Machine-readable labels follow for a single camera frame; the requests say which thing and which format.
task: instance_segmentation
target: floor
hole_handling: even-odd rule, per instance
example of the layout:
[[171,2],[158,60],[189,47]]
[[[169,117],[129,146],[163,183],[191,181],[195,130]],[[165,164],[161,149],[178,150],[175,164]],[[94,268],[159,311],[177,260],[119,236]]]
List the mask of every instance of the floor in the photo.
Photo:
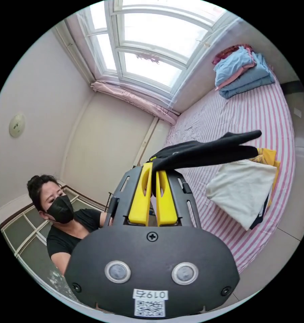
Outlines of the floor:
[[286,100],[292,115],[296,146],[291,194],[278,229],[263,251],[241,273],[234,293],[219,308],[232,305],[265,287],[287,263],[304,235],[304,93],[288,94]]

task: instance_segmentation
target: bed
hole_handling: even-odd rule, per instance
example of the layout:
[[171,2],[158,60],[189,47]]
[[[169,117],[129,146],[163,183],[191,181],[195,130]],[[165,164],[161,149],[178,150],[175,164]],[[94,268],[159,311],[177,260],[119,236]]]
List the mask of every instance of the bed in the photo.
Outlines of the bed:
[[219,237],[231,250],[239,273],[258,255],[276,230],[286,206],[295,169],[294,132],[290,111],[276,82],[264,85],[229,100],[215,90],[186,110],[178,119],[164,147],[189,140],[208,142],[226,132],[241,133],[260,129],[262,136],[247,144],[277,151],[281,161],[272,205],[263,222],[245,231],[239,223],[205,196],[207,183],[220,166],[180,169],[190,185],[199,211],[202,228]]

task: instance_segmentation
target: wall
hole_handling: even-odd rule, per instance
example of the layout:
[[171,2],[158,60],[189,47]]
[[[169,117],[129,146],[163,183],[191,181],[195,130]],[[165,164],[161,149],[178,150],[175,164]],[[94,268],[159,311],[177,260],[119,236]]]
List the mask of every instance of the wall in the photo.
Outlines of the wall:
[[[0,93],[0,222],[29,201],[26,183],[33,175],[60,175],[72,126],[91,94],[51,31],[15,66]],[[25,132],[12,138],[9,122],[19,112]]]
[[242,21],[228,32],[219,42],[211,46],[193,77],[182,88],[176,98],[173,110],[182,113],[199,101],[215,87],[215,72],[212,60],[223,49],[241,43],[250,44],[255,52],[264,55],[265,60],[274,68],[280,83],[298,80],[292,66],[283,54],[261,32],[249,23]]
[[140,164],[147,162],[149,158],[157,153],[159,150],[163,148],[163,144],[168,136],[168,133],[170,131],[171,125],[167,122],[164,122],[162,120],[159,120],[153,134],[146,145],[146,148],[144,150],[144,153],[141,157]]
[[96,93],[70,143],[62,180],[105,204],[133,162],[154,117],[124,101]]

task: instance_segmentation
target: dark hair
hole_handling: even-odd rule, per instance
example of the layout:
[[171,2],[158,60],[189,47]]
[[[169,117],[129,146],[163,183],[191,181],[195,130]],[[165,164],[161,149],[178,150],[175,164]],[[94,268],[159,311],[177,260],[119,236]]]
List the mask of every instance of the dark hair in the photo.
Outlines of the dark hair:
[[41,175],[41,176],[35,175],[27,183],[29,197],[38,211],[45,212],[45,210],[41,206],[40,194],[41,194],[42,185],[47,182],[54,182],[55,184],[60,186],[57,179],[51,175]]

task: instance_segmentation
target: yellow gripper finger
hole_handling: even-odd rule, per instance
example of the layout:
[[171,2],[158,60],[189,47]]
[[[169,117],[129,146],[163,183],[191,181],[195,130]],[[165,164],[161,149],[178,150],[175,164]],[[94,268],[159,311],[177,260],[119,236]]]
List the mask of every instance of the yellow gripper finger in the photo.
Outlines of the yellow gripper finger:
[[158,226],[176,224],[178,216],[165,171],[156,172],[156,207]]
[[148,226],[151,201],[152,163],[145,163],[135,191],[128,220],[130,223]]

